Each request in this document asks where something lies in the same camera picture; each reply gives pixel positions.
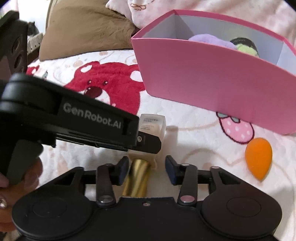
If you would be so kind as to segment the person's left hand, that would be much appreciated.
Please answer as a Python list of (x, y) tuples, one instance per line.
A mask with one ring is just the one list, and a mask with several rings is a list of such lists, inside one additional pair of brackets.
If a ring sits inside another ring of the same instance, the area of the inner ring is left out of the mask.
[(6, 208), (1, 208), (1, 232), (12, 232), (16, 228), (12, 222), (12, 206), (23, 196), (34, 191), (39, 185), (39, 178), (43, 172), (43, 164), (40, 158), (27, 169), (23, 180), (10, 185), (8, 179), (1, 174), (1, 200), (6, 203)]

